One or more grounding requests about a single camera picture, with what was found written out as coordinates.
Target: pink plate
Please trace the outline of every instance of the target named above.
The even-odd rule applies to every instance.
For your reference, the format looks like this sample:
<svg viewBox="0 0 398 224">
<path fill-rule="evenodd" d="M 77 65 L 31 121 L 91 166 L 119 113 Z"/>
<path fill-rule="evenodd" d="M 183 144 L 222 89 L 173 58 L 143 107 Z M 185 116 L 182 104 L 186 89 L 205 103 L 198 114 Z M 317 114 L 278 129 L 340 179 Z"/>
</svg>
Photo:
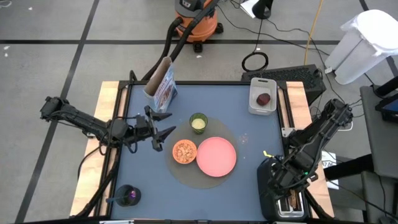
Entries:
<svg viewBox="0 0 398 224">
<path fill-rule="evenodd" d="M 197 162 L 199 168 L 209 176 L 227 175 L 236 163 L 234 146 L 220 137 L 208 138 L 198 147 Z"/>
</svg>

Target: red fruit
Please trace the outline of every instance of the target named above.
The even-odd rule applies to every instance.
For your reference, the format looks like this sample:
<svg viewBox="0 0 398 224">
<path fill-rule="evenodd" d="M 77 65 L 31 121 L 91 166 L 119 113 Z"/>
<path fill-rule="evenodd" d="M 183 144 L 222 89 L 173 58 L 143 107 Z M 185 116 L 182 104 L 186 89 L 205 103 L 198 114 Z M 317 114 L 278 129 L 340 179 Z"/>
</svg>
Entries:
<svg viewBox="0 0 398 224">
<path fill-rule="evenodd" d="M 257 97 L 256 102 L 260 105 L 260 106 L 265 106 L 266 104 L 268 104 L 268 102 L 271 100 L 271 96 L 268 93 L 263 93 L 260 94 Z"/>
</svg>

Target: orange bowl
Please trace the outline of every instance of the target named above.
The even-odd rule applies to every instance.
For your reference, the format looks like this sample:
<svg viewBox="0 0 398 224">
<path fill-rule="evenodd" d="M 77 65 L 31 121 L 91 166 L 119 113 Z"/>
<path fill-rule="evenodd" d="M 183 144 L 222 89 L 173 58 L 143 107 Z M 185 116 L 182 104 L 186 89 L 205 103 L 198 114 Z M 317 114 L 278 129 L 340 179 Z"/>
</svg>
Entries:
<svg viewBox="0 0 398 224">
<path fill-rule="evenodd" d="M 197 146 L 190 140 L 183 139 L 175 143 L 173 158 L 181 164 L 192 162 L 197 156 Z"/>
</svg>

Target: cardboard box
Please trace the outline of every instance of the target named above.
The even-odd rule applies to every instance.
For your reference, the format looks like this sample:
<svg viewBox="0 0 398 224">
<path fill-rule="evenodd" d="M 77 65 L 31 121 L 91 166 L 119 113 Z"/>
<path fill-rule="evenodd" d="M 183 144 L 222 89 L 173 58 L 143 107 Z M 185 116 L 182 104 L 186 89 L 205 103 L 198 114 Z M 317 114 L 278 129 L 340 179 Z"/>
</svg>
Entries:
<svg viewBox="0 0 398 224">
<path fill-rule="evenodd" d="M 144 93 L 149 99 L 149 106 L 156 112 L 164 113 L 169 104 L 177 95 L 174 81 L 173 61 L 164 57 L 157 67 L 154 75 L 144 88 Z"/>
</svg>

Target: white container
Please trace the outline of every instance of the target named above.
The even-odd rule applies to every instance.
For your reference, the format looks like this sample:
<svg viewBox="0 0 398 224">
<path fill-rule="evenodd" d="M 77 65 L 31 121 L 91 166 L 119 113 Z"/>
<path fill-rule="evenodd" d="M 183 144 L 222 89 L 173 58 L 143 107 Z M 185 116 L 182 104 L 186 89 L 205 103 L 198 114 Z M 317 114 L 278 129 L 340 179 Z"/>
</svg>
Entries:
<svg viewBox="0 0 398 224">
<path fill-rule="evenodd" d="M 264 106 L 256 102 L 260 94 L 268 93 L 271 100 Z M 249 112 L 258 115 L 270 115 L 276 110 L 277 84 L 275 80 L 266 78 L 253 78 L 250 83 Z"/>
<path fill-rule="evenodd" d="M 327 58 L 336 81 L 345 85 L 390 55 L 398 54 L 398 22 L 380 10 L 362 12 L 341 26 L 345 36 Z"/>
</svg>

